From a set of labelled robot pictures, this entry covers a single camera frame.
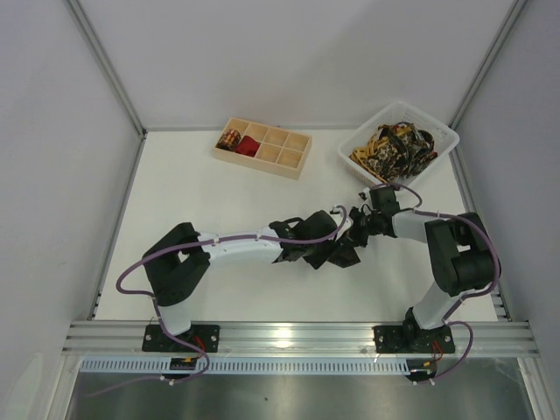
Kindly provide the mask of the white plastic basket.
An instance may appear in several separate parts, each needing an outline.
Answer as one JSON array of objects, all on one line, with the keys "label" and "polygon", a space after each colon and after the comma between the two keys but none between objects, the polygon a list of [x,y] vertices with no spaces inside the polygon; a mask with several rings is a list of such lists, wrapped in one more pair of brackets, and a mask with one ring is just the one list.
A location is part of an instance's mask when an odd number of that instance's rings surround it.
[{"label": "white plastic basket", "polygon": [[395,125],[396,123],[414,123],[417,129],[429,132],[435,143],[434,151],[437,156],[425,170],[419,175],[397,180],[397,183],[410,188],[421,184],[428,174],[431,174],[438,165],[447,159],[449,153],[459,143],[459,135],[436,118],[404,101],[393,101],[364,122],[337,149],[338,156],[346,168],[367,186],[378,185],[381,181],[356,164],[350,156],[356,147],[365,146],[379,127],[384,124]]}]

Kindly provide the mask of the wooden compartment box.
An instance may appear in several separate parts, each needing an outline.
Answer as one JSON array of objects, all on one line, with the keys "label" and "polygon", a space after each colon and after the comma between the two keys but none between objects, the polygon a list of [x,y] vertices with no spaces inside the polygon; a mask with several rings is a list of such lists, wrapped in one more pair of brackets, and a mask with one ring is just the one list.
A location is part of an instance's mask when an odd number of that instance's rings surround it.
[{"label": "wooden compartment box", "polygon": [[[234,151],[216,147],[224,130],[236,129],[241,138],[251,136],[260,142],[255,157],[246,157]],[[215,158],[231,164],[267,172],[287,179],[298,180],[312,147],[312,137],[289,129],[273,127],[231,117],[212,148]]]}]

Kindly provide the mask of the brown blue-flowered tie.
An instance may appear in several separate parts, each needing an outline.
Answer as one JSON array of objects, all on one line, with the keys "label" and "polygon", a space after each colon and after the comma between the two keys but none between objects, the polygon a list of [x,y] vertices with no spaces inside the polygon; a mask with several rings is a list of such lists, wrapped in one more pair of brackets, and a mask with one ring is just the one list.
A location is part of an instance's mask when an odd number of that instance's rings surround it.
[{"label": "brown blue-flowered tie", "polygon": [[329,263],[342,269],[354,266],[361,262],[353,242],[346,237],[328,242],[327,259]]}]

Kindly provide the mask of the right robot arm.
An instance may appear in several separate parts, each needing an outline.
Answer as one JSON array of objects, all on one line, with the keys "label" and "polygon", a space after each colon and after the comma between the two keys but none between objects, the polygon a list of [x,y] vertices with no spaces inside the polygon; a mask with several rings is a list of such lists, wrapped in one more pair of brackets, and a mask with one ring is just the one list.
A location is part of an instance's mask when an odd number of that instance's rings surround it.
[{"label": "right robot arm", "polygon": [[376,185],[359,193],[365,212],[350,211],[346,238],[366,247],[368,238],[384,235],[427,245],[433,283],[410,307],[400,325],[374,329],[378,351],[427,354],[434,344],[454,350],[451,315],[468,299],[491,293],[501,276],[501,262],[477,213],[460,215],[402,208],[392,185]]}]

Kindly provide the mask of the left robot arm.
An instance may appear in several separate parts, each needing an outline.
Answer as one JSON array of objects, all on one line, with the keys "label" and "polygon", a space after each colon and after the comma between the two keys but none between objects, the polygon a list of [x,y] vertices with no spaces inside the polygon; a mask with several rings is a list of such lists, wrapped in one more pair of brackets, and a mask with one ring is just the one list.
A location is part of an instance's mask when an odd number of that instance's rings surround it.
[{"label": "left robot arm", "polygon": [[142,265],[160,320],[178,336],[191,329],[188,300],[210,270],[229,263],[283,263],[305,259],[317,268],[352,226],[343,208],[320,210],[307,219],[277,220],[255,231],[220,235],[197,231],[183,222],[143,255]]}]

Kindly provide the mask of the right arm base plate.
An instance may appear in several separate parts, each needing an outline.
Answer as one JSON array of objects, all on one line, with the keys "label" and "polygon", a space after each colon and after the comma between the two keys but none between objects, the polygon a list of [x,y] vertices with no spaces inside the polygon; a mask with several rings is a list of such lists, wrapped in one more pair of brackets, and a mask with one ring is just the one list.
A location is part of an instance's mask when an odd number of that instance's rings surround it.
[{"label": "right arm base plate", "polygon": [[373,328],[379,354],[454,354],[456,347],[449,326],[424,330],[414,325],[378,325]]}]

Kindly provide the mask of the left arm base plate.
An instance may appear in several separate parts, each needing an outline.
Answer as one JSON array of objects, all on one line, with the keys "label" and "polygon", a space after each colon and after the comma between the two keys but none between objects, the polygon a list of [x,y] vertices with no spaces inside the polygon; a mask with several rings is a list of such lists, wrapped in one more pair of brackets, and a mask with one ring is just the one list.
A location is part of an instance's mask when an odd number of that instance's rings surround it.
[{"label": "left arm base plate", "polygon": [[[181,333],[177,339],[213,354],[218,351],[220,333],[219,325],[193,324],[190,330]],[[181,353],[190,351],[190,348],[170,339],[159,324],[151,324],[145,327],[142,350],[147,353]]]}]

